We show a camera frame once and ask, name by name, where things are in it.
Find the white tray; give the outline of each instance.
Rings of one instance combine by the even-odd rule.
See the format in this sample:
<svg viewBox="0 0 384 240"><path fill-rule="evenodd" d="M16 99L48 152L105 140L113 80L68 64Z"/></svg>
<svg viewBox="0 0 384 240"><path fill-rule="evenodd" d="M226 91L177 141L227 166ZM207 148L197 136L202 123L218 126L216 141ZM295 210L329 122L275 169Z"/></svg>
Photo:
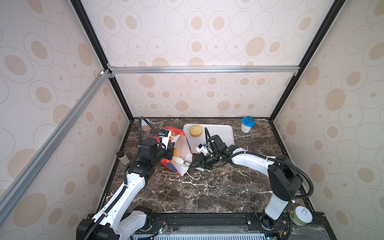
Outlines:
<svg viewBox="0 0 384 240"><path fill-rule="evenodd" d="M192 126L200 126L203 130L203 133L198 137L192 137L189 133L189 129ZM229 125L213 125L213 124L185 124L183 127L183 131L185 132L185 135L187 136L188 143L192 149L192 153L198 153L196 151L197 146L199 144L205 143L205 131L204 128L207 128L209 131L209 134L211 136L213 135L219 135L221 140L225 142L227 146L235 144L235 140L233 139L233 130L232 127Z"/></svg>

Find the marble tabletop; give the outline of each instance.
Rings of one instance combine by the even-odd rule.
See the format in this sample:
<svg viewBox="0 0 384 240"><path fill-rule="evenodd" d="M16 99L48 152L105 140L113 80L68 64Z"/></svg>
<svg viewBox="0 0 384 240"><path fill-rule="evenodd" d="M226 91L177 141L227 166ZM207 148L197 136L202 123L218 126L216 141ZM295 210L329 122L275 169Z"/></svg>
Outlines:
<svg viewBox="0 0 384 240"><path fill-rule="evenodd" d="M269 123L257 119L249 133L240 130L241 119L189 119L189 118L149 118L153 126L159 130L166 126L183 129L187 123L192 124L224 124L233 128L235 144L253 152L267 156L281 154L276 137ZM137 151L138 120L136 119L129 134L125 154L133 158ZM142 139L154 137L152 130L143 132ZM119 163L107 200L116 192L123 182L125 166ZM188 170L189 175L180 176L170 169L158 164L155 173L144 188L136 195L127 212L136 206L148 207L155 213L188 212L188 213L222 213L252 212L251 206L261 212L271 197L269 178L248 167L226 164L211 172ZM296 201L291 208L304 206L302 200Z"/></svg>

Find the round pastry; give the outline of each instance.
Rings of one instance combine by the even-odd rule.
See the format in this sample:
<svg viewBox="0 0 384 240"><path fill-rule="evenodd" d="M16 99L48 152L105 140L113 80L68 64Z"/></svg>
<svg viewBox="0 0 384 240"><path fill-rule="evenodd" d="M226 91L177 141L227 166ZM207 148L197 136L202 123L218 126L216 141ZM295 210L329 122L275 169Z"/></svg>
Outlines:
<svg viewBox="0 0 384 240"><path fill-rule="evenodd" d="M179 149L175 148L173 150L173 156L176 156L176 157L180 157L181 156L181 152Z"/></svg>
<svg viewBox="0 0 384 240"><path fill-rule="evenodd" d="M200 126L195 125L189 129L189 133L192 137L198 137L203 133L203 130Z"/></svg>

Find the patterned wall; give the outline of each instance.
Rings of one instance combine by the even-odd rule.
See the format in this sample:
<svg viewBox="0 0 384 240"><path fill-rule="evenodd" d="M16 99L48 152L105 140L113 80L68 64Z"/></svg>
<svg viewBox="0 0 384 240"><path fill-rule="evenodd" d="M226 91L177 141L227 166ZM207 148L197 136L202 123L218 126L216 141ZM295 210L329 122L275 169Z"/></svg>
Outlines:
<svg viewBox="0 0 384 240"><path fill-rule="evenodd" d="M100 73L65 0L0 3L0 196Z"/></svg>
<svg viewBox="0 0 384 240"><path fill-rule="evenodd" d="M0 228L0 240L69 240L99 202L128 119L103 84Z"/></svg>
<svg viewBox="0 0 384 240"><path fill-rule="evenodd" d="M333 0L83 0L115 66L297 65Z"/></svg>
<svg viewBox="0 0 384 240"><path fill-rule="evenodd" d="M275 124L339 240L383 239L384 0L353 0Z"/></svg>
<svg viewBox="0 0 384 240"><path fill-rule="evenodd" d="M135 117L268 117L293 73L117 74Z"/></svg>

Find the black and white robotic arm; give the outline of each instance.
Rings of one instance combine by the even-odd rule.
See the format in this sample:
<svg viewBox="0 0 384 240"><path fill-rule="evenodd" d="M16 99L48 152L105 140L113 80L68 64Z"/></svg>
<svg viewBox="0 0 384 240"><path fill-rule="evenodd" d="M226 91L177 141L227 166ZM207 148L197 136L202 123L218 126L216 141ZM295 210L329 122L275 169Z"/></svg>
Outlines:
<svg viewBox="0 0 384 240"><path fill-rule="evenodd" d="M139 120L139 142L141 119L144 118ZM267 207L258 217L258 221L266 230L272 230L276 226L280 215L287 211L295 199L309 197L313 193L313 184L309 177L295 167L287 156L268 157L246 151L236 145L227 147L218 135L211 137L207 129L205 134L206 143L198 146L200 154L190 168L212 170L214 164L223 161L249 167L269 177L273 193ZM169 142L169 136L171 132L162 129L158 134L160 142L155 138L143 140L136 157L126 168L124 183L92 219L81 221L76 232L77 240L127 240L138 229L151 228L152 212L144 207L135 208L127 218L122 221L121 219L133 198L154 173L155 165L163 158L172 159L174 143ZM305 195L295 196L303 182L301 176L309 183L310 190Z"/></svg>

